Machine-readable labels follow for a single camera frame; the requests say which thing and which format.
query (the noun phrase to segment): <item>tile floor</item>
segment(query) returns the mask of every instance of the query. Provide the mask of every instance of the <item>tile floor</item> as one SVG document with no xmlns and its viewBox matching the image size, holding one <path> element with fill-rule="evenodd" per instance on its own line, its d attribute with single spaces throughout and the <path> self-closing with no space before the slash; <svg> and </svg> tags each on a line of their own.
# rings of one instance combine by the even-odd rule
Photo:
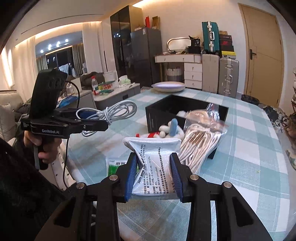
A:
<svg viewBox="0 0 296 241">
<path fill-rule="evenodd" d="M 290 231 L 291 228 L 296 223 L 296 170 L 291 166 L 289 159 L 286 155 L 286 149 L 291 149 L 291 143 L 289 138 L 286 135 L 286 132 L 283 130 L 283 133 L 279 131 L 277 134 L 279 141 L 281 143 L 281 147 L 283 149 L 283 154 L 285 157 L 287 171 L 288 171 L 288 179 L 289 179 L 289 186 L 290 186 L 290 212 L 289 212 L 289 220 L 287 231 Z"/>
</svg>

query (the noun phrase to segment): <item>human hand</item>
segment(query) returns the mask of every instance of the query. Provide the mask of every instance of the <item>human hand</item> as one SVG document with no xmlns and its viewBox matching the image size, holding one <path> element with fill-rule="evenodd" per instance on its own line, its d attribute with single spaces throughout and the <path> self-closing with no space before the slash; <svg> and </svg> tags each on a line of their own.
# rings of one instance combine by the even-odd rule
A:
<svg viewBox="0 0 296 241">
<path fill-rule="evenodd" d="M 30 131 L 25 131 L 24 134 L 24 144 L 26 147 L 32 146 L 32 144 L 36 146 L 40 146 L 42 143 L 41 136 L 36 136 Z M 42 159 L 42 161 L 46 164 L 52 163 L 58 154 L 58 147 L 62 143 L 62 139 L 54 138 L 54 141 L 48 144 L 43 145 L 42 152 L 38 153 L 38 157 Z"/>
</svg>

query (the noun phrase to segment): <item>door frame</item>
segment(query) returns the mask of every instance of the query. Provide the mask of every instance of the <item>door frame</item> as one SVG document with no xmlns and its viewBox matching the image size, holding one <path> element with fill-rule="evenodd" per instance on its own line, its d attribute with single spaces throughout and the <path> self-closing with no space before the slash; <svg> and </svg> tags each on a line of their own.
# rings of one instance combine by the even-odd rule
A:
<svg viewBox="0 0 296 241">
<path fill-rule="evenodd" d="M 285 67 L 285 63 L 284 63 L 284 48 L 283 48 L 283 38 L 282 38 L 282 33 L 281 33 L 281 29 L 279 27 L 279 23 L 278 23 L 278 20 L 276 18 L 275 15 L 269 13 L 269 12 L 266 12 L 266 11 L 263 11 L 259 8 L 255 8 L 255 7 L 252 7 L 252 6 L 249 6 L 249 5 L 245 5 L 245 4 L 241 4 L 241 3 L 238 3 L 238 6 L 239 6 L 239 10 L 241 12 L 241 16 L 242 16 L 242 21 L 243 21 L 243 25 L 244 25 L 244 36 L 245 36 L 245 40 L 246 40 L 246 78 L 245 78 L 245 81 L 244 81 L 244 94 L 249 94 L 249 89 L 248 89 L 248 80 L 249 80 L 249 67 L 250 67 L 250 48 L 249 48 L 249 38 L 248 38 L 248 31 L 247 31 L 247 24 L 246 24 L 246 19 L 245 19 L 245 16 L 244 16 L 244 12 L 243 12 L 243 9 L 242 7 L 249 7 L 249 8 L 253 8 L 255 10 L 258 10 L 258 11 L 261 11 L 263 13 L 267 13 L 271 16 L 274 16 L 275 17 L 275 20 L 276 20 L 276 24 L 279 28 L 279 32 L 280 32 L 280 41 L 281 41 L 281 52 L 282 52 L 282 76 L 281 76 L 281 87 L 280 87 L 280 92 L 279 92 L 279 96 L 278 96 L 278 102 L 276 104 L 275 107 L 278 107 L 279 106 L 279 103 L 280 103 L 280 99 L 281 99 L 281 93 L 282 93 L 282 89 L 283 89 L 283 82 L 284 82 L 284 67 Z"/>
</svg>

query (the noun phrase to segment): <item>black cable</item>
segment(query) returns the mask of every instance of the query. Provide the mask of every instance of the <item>black cable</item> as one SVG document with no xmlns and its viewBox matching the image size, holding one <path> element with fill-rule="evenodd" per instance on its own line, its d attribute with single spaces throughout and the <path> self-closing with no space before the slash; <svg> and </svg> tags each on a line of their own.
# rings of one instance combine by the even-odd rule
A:
<svg viewBox="0 0 296 241">
<path fill-rule="evenodd" d="M 64 182 L 64 185 L 66 186 L 67 190 L 69 192 L 71 192 L 70 189 L 68 188 L 66 182 L 65 182 L 65 171 L 66 171 L 66 165 L 67 165 L 67 160 L 68 160 L 68 143 L 69 143 L 69 138 L 67 139 L 67 144 L 66 144 L 66 157 L 65 157 L 65 161 L 64 161 L 63 182 Z"/>
<path fill-rule="evenodd" d="M 77 90 L 77 92 L 78 92 L 77 108 L 79 108 L 79 101 L 80 101 L 80 91 L 79 91 L 79 89 L 78 89 L 77 85 L 76 85 L 76 84 L 74 84 L 74 83 L 73 83 L 73 82 L 71 82 L 71 81 L 67 81 L 67 80 L 65 80 L 65 82 L 66 82 L 66 83 L 70 83 L 70 84 L 74 85 L 74 87 L 76 88 L 76 90 Z"/>
</svg>

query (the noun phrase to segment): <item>metal screw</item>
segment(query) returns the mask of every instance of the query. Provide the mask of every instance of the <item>metal screw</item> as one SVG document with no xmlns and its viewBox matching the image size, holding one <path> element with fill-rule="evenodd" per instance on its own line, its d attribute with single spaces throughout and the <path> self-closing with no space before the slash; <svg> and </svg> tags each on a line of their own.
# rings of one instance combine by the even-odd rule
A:
<svg viewBox="0 0 296 241">
<path fill-rule="evenodd" d="M 117 178 L 118 178 L 118 176 L 115 175 L 115 174 L 113 174 L 113 175 L 111 175 L 111 176 L 109 177 L 109 179 L 110 179 L 111 181 L 115 181 L 115 180 L 117 180 Z"/>
<path fill-rule="evenodd" d="M 231 188 L 232 187 L 232 184 L 230 182 L 224 182 L 224 187 L 226 188 Z"/>
<path fill-rule="evenodd" d="M 84 188 L 84 183 L 77 183 L 76 188 L 78 189 Z"/>
<path fill-rule="evenodd" d="M 195 174 L 190 175 L 191 180 L 198 180 L 198 178 L 199 178 L 198 175 L 195 175 Z"/>
</svg>

